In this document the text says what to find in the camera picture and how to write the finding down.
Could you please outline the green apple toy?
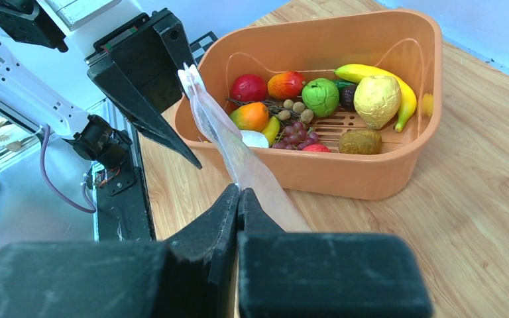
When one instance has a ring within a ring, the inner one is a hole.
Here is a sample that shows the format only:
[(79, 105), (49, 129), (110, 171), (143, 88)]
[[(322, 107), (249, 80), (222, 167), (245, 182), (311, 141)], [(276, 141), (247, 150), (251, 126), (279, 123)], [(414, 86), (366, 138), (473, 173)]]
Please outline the green apple toy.
[(330, 116), (339, 104), (339, 91), (335, 83), (326, 78), (317, 78), (307, 83), (302, 90), (302, 101), (315, 117)]

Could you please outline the yellow pear toy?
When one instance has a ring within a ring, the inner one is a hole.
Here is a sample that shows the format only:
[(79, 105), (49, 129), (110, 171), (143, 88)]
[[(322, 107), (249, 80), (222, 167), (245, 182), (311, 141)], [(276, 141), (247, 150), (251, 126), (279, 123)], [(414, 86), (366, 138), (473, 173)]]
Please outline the yellow pear toy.
[(353, 103), (367, 127), (379, 130), (397, 114), (402, 102), (398, 80), (393, 76), (364, 77), (355, 90)]

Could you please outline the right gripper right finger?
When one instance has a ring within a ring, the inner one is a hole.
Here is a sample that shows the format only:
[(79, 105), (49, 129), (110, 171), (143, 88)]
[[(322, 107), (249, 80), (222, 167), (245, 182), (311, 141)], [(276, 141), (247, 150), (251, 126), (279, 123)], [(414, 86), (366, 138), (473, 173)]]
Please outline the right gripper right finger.
[(432, 317), (408, 244), (380, 233), (288, 233), (241, 192), (241, 317)]

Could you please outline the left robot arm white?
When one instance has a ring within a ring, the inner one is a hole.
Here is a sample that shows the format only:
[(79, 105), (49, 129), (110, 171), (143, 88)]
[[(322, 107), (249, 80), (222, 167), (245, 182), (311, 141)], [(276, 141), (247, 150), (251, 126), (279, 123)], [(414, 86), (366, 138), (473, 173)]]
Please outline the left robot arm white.
[[(145, 137), (201, 163), (163, 112), (182, 98), (178, 70), (195, 64), (182, 22), (167, 8), (137, 1), (0, 1), (0, 30), (15, 42), (78, 50), (90, 81)], [(36, 77), (0, 39), (0, 105), (40, 125), (86, 160), (121, 166), (131, 140)]]

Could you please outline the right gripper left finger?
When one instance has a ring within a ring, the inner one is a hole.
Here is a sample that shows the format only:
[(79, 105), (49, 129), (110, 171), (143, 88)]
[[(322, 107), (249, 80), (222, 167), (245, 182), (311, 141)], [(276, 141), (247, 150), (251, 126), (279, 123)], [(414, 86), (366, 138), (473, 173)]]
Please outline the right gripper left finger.
[(0, 250), (0, 317), (230, 317), (240, 192), (166, 240)]

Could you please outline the clear zip top bag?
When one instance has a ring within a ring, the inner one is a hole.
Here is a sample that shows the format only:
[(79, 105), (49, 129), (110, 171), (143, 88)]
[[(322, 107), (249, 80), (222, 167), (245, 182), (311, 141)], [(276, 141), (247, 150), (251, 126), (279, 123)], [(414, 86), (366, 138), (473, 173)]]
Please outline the clear zip top bag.
[(190, 102), (196, 127), (223, 158), (240, 190), (251, 188), (266, 214), (287, 232), (310, 232), (310, 226), (268, 166), (243, 142), (240, 130), (207, 92), (195, 65), (183, 64), (178, 77)]

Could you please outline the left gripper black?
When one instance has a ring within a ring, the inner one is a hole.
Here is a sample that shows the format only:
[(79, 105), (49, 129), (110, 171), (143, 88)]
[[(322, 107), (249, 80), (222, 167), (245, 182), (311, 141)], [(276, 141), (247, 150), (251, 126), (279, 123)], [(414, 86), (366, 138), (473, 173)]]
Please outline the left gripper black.
[(202, 169), (162, 116), (182, 98), (178, 70), (194, 65), (181, 20), (169, 9), (141, 13), (93, 44), (87, 76), (142, 135)]

